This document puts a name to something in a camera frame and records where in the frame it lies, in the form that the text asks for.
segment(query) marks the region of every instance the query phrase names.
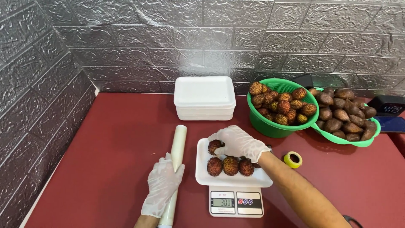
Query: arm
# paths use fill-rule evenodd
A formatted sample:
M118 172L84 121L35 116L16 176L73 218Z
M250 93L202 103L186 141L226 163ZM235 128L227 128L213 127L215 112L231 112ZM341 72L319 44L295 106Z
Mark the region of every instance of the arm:
M229 126L211 135L208 140L221 140L224 147L215 154L245 156L259 163L287 203L310 228L350 228L338 210L305 178L275 157L269 148L252 138L238 126Z
M351 228L318 189L272 153L262 153L258 163L308 227Z
M150 215L140 215L134 228L156 228L159 219Z
M170 198L181 183L184 164L174 171L172 157L166 153L155 163L148 176L149 194L134 228L156 228Z

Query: disposable glove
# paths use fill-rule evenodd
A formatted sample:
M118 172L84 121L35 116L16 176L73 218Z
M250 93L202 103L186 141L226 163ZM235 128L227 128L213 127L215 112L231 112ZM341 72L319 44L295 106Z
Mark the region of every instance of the disposable glove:
M146 197L141 214L160 218L173 193L183 178L184 164L174 171L172 156L166 153L155 163L148 176L149 194Z
M215 150L215 154L235 157L245 156L251 159L253 163L258 162L262 152L270 151L262 141L254 139L236 125L219 130L209 136L208 140L221 140L225 143L224 147Z

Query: weight reading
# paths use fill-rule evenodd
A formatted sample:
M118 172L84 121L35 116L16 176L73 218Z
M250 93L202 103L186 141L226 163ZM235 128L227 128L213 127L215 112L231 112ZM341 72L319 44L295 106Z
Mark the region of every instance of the weight reading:
M232 207L232 199L214 199L213 206Z
M400 106L385 106L384 111L388 113L399 113L402 110Z

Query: green plastic bowl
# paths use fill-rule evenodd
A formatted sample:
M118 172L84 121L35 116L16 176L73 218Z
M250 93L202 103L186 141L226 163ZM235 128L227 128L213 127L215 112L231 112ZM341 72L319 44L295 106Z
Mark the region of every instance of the green plastic bowl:
M299 84L285 80L285 79L280 79L280 78L268 78L261 80L260 83L265 84L266 86L270 87L270 89L277 91L278 93L282 92L292 92L293 90L297 88L303 88ZM247 103L250 108L250 122L252 123L254 129L256 129L258 132L262 133L265 136L271 137L271 138L283 138L286 136L291 135L294 133L294 131L299 131L306 129L318 120L319 116L319 106L318 102L315 100L315 97L307 91L307 95L305 96L302 101L305 101L307 103L311 103L316 105L317 110L316 113L308 119L308 122L299 125L299 126L285 126L281 125L275 122L272 122L268 119L266 119L264 116L262 116L253 106L251 102L251 97L250 93L247 93Z
M380 133L380 131L381 131L381 125L380 125L380 123L379 123L376 119L371 118L371 119L368 119L368 120L371 120L371 121L375 122L375 124L377 125L377 130L375 131L375 134L374 134L374 136L373 136L371 139L366 140L366 141L359 141L359 142L349 142L349 141L347 141L347 140L345 140L345 139L342 139L342 138L339 138L339 137L337 137L337 136L334 136L334 135L331 134L331 133L328 133L328 132L326 132L326 131L323 131L323 130L319 129L319 127L318 127L318 125L316 125L316 123L314 123L311 127L312 127L316 132L318 132L319 134L321 134L322 136L324 136L327 140L329 140L329 141L331 141L331 142L334 142L334 143L336 143L336 144L342 144L342 145L351 144L351 145L353 145L353 146L358 146L358 147L367 147L367 146L370 146L370 145L371 145L371 143L372 143L373 140L374 140L374 137L376 137L377 135L379 135L379 133Z

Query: forearm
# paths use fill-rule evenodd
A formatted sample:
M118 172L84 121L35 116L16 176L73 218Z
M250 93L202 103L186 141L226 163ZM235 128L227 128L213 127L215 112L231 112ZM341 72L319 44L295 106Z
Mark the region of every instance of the forearm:
M156 228L159 219L150 215L140 215L134 228Z
M322 193L272 153L262 153L258 163L307 226L351 228Z

